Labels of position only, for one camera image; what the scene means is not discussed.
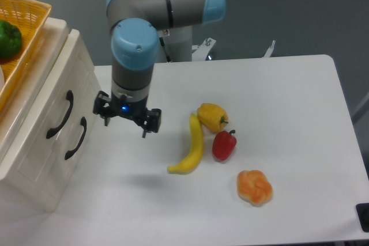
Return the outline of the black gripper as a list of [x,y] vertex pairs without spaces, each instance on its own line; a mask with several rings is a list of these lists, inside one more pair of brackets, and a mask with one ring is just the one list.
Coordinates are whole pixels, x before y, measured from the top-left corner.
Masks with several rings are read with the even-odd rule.
[[99,115],[104,120],[104,125],[107,127],[110,119],[113,117],[121,117],[136,122],[143,129],[142,138],[145,138],[148,133],[158,133],[161,125],[161,109],[147,109],[148,97],[133,101],[129,100],[125,95],[117,97],[109,95],[100,90],[93,105],[93,113]]

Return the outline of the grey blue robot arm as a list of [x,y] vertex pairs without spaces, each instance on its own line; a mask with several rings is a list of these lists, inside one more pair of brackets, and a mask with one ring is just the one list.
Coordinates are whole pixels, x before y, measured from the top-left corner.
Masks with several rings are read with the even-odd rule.
[[133,121],[156,133],[161,111],[146,106],[159,32],[209,24],[224,18],[226,0],[106,0],[112,53],[111,93],[99,92],[93,113]]

